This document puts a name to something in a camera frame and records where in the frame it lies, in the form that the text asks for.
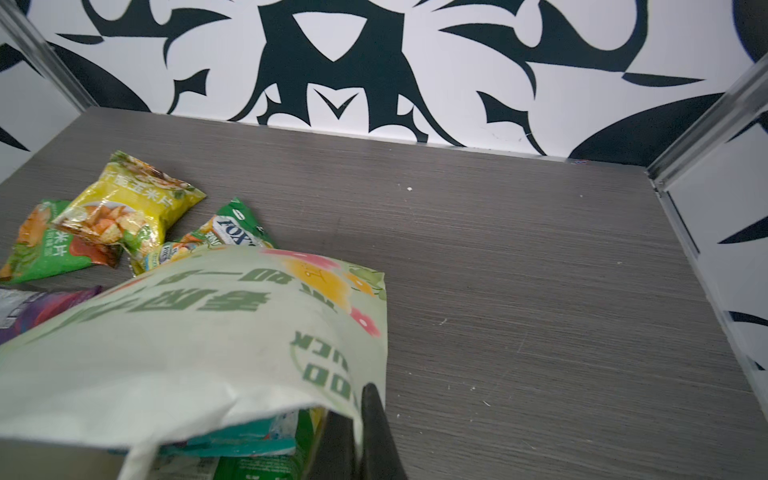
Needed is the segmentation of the teal mint candy bag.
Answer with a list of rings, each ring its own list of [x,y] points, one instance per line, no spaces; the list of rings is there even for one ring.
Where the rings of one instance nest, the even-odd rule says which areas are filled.
[[[156,457],[259,457],[288,455],[297,447],[299,411],[216,430],[161,445]]]

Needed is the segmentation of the green red snack bag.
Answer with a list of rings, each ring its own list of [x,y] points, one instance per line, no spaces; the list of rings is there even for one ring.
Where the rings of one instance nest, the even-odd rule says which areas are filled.
[[[118,265],[120,251],[115,246],[92,244],[52,226],[68,205],[67,200],[44,199],[28,215],[1,268],[2,283],[20,284],[95,265]]]

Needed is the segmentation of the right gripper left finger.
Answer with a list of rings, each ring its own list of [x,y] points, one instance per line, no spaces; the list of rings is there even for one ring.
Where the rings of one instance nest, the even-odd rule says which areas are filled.
[[[353,426],[350,418],[335,412],[326,415],[305,466],[306,479],[361,479]]]

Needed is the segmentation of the green white snack bag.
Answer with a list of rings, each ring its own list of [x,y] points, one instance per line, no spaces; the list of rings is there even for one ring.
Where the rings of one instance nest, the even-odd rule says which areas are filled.
[[[326,416],[323,408],[302,410],[298,415],[296,448],[290,455],[224,457],[219,460],[214,480],[299,479],[302,475],[320,424]]]

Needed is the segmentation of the yellow chips snack bag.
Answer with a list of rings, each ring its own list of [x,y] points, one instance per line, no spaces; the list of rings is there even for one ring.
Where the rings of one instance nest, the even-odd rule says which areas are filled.
[[[162,246],[167,230],[206,194],[125,152],[52,221],[93,244],[122,247],[135,260]]]

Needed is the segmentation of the yellow green snack bag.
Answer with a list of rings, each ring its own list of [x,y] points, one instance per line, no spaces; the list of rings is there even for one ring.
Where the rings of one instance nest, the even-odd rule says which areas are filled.
[[[255,213],[239,198],[233,198],[202,226],[178,240],[152,247],[130,265],[133,274],[138,276],[160,265],[185,259],[196,249],[222,245],[276,247]]]

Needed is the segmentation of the floral paper gift bag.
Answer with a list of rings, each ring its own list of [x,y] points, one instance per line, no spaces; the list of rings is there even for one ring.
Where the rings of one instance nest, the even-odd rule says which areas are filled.
[[[307,407],[352,423],[383,388],[382,277],[323,256],[222,246],[124,282],[1,348],[1,435],[127,454]]]

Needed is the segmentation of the purple snack bag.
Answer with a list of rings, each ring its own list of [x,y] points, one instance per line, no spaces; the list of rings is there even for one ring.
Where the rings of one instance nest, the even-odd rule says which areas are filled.
[[[71,291],[2,288],[1,343],[7,343],[73,306],[97,296],[102,291],[102,286]]]

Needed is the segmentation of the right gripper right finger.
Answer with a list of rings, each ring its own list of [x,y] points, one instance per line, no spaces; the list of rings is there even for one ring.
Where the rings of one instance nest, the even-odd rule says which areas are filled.
[[[379,390],[368,383],[362,391],[363,453],[360,478],[364,480],[407,480],[399,458]]]

